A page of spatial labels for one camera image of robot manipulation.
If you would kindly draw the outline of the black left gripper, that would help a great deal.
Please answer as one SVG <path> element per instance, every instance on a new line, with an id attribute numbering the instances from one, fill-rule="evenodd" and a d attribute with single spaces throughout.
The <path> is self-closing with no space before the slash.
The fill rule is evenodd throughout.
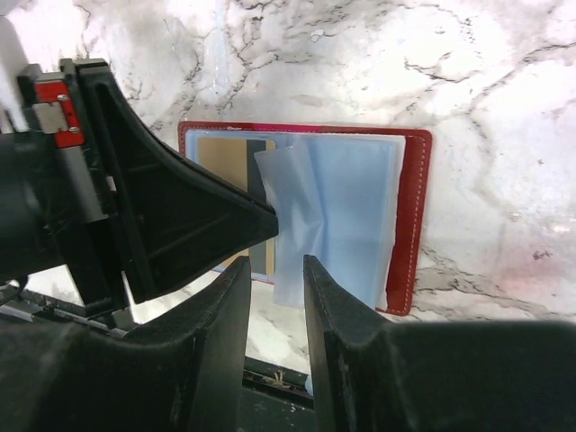
<path id="1" fill-rule="evenodd" d="M 1 138 L 1 279 L 66 266 L 87 316 L 183 288 L 278 233 L 275 210 L 159 140 L 102 59 L 17 78 L 32 127 Z"/>

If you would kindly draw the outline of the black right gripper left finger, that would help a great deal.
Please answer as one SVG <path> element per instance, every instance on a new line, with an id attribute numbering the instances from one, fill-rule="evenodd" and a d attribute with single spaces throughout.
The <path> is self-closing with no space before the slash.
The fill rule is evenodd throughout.
<path id="1" fill-rule="evenodd" d="M 1 329 L 4 431 L 233 431 L 249 260 L 124 337 L 73 322 Z"/>

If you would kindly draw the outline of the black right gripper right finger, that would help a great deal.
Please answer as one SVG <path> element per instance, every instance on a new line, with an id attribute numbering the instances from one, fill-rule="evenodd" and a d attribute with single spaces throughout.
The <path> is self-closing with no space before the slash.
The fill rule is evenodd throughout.
<path id="1" fill-rule="evenodd" d="M 566 321 L 388 321 L 303 259 L 320 431 L 572 431 Z"/>

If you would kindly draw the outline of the red leather card holder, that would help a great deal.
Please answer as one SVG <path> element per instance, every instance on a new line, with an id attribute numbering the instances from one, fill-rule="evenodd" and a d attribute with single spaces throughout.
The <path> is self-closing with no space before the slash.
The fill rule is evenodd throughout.
<path id="1" fill-rule="evenodd" d="M 408 314 L 433 144 L 429 131 L 182 121 L 180 153 L 198 163 L 197 141 L 205 137 L 275 144 L 255 154 L 279 221 L 274 274 L 253 276 L 274 287 L 276 303 L 303 306 L 303 259 L 311 255 L 370 308 Z"/>

